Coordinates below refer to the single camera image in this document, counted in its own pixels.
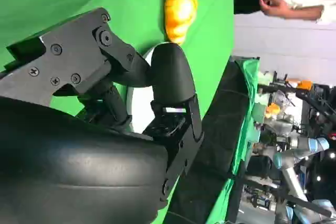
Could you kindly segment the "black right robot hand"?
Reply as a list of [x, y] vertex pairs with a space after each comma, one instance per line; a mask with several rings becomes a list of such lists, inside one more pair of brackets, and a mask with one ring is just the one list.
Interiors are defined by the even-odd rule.
[[204, 139], [188, 60], [147, 62], [97, 8], [8, 46], [1, 223], [151, 223]]

